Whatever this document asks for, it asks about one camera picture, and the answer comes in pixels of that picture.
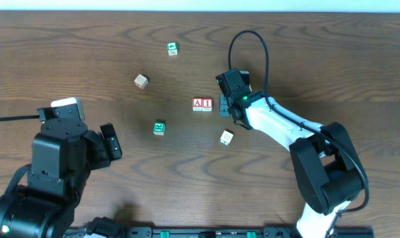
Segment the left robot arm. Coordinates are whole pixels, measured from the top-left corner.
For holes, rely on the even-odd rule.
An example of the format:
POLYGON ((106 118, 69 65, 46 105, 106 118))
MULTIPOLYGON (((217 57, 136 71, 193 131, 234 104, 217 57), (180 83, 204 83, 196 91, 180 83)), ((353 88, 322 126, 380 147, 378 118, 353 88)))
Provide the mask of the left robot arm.
POLYGON ((44 121, 32 143, 31 164, 16 171, 0 197, 0 237, 62 237, 91 171, 121 156, 111 123, 94 132, 80 120, 44 121))

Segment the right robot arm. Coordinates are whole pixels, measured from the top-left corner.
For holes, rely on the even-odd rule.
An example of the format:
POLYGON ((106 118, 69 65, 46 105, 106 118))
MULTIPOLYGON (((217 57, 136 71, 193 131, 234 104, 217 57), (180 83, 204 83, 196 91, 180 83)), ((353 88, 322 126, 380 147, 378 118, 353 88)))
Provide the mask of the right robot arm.
POLYGON ((333 237, 335 224, 351 212, 351 201, 369 192, 368 178, 345 127, 310 122, 262 91, 252 92, 249 72, 231 69, 216 76, 235 124, 270 136, 290 152, 305 200, 296 224, 302 237, 333 237))

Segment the green top block far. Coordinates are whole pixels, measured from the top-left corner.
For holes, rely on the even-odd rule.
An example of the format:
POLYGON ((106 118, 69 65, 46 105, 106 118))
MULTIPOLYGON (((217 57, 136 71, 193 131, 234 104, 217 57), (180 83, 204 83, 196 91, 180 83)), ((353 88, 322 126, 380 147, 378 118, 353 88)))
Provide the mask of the green top block far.
POLYGON ((176 42, 169 42, 167 44, 167 51, 169 56, 175 56, 178 54, 178 45, 176 42))

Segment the plain wooden picture block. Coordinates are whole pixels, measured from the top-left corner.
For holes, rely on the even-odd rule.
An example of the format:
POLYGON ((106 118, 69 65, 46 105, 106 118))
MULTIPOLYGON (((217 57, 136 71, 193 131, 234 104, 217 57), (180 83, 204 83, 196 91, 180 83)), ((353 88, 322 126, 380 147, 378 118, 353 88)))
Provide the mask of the plain wooden picture block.
POLYGON ((145 87, 147 86, 147 84, 149 83, 148 78, 146 76, 143 76, 141 74, 139 74, 135 80, 134 83, 137 87, 139 87, 140 89, 145 89, 145 87))

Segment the white green sided block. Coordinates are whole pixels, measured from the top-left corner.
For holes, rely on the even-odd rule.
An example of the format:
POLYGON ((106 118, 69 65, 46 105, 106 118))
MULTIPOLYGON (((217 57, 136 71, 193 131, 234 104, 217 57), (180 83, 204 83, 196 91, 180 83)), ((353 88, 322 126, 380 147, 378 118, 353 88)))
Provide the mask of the white green sided block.
POLYGON ((231 143, 231 140, 233 139, 233 133, 224 130, 221 137, 220 137, 220 143, 224 145, 229 145, 231 143))

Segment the green letter R block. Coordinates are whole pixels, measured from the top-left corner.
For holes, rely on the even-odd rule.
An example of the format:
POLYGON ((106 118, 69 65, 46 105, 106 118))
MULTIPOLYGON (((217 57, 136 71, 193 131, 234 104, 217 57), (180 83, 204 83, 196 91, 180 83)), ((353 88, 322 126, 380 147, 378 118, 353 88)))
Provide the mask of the green letter R block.
POLYGON ((153 133, 157 136, 163 136, 165 134, 165 123, 164 122, 154 123, 153 133))

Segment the red letter A block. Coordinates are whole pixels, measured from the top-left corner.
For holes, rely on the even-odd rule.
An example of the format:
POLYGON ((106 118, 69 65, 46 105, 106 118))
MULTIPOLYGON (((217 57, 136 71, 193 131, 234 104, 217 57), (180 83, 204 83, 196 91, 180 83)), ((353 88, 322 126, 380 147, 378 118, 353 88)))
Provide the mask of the red letter A block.
POLYGON ((193 98, 192 99, 192 110, 193 111, 202 111, 203 109, 203 99, 202 98, 193 98))

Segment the red letter I block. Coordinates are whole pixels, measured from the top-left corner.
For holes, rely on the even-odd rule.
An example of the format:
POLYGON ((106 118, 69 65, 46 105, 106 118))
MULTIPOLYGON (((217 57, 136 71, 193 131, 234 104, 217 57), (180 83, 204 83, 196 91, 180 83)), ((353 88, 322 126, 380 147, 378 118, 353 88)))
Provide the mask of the red letter I block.
POLYGON ((212 111, 213 109, 213 99, 204 98, 202 99, 202 110, 203 111, 212 111))

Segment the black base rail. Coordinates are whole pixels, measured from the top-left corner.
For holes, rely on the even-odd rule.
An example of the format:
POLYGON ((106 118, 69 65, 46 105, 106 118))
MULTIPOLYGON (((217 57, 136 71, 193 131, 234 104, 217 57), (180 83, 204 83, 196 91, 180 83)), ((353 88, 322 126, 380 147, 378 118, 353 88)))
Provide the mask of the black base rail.
POLYGON ((262 228, 128 227, 112 219, 95 218, 85 226, 68 229, 64 238, 301 238, 295 227, 270 225, 262 228))

